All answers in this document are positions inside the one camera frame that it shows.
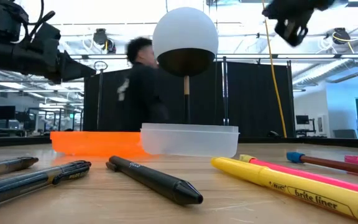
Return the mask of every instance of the black hair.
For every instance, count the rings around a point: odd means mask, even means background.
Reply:
[[[137,54],[144,47],[148,47],[152,45],[152,40],[144,37],[138,37],[136,39],[131,40],[127,45],[127,59],[130,63],[135,63]]]

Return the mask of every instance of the wooden table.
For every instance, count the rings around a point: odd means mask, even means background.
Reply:
[[[358,155],[358,149],[307,144],[241,144],[238,148],[238,154],[250,154],[260,160],[358,184],[358,176],[340,170],[311,164],[291,164],[285,158],[287,151],[299,151],[309,156],[340,161],[344,160],[346,154]],[[89,175],[83,179],[62,182],[56,187],[47,187],[0,204],[0,224],[358,223],[287,195],[228,176],[213,168],[209,158],[204,157],[161,156],[148,161],[137,161],[185,179],[203,194],[203,204],[181,207],[130,177],[111,172],[104,165],[107,158],[64,157],[56,154],[51,145],[47,144],[0,147],[0,160],[17,156],[40,158],[40,162],[21,173],[75,159],[90,160],[93,165]]]

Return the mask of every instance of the black pen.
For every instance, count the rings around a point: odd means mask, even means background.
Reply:
[[[62,166],[17,175],[0,180],[0,202],[26,194],[61,180],[78,179],[85,176],[91,167],[87,161],[75,161]]]
[[[203,196],[187,181],[172,177],[157,170],[136,164],[118,156],[106,163],[109,169],[121,171],[150,187],[152,190],[173,200],[179,205],[201,204]]]
[[[36,157],[19,157],[0,161],[0,174],[26,169],[36,162],[38,162],[38,158]]]

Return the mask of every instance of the person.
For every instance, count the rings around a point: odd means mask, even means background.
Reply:
[[[166,123],[168,112],[157,93],[157,61],[152,41],[131,40],[126,49],[132,68],[117,89],[119,131],[140,131],[142,123]]]

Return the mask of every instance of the highlighter cap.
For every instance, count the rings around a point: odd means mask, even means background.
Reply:
[[[304,156],[304,154],[299,152],[287,152],[287,159],[294,163],[303,163],[301,156]]]
[[[253,156],[241,154],[239,160],[242,161],[242,162],[250,162],[251,159],[256,159],[256,158],[253,157]]]

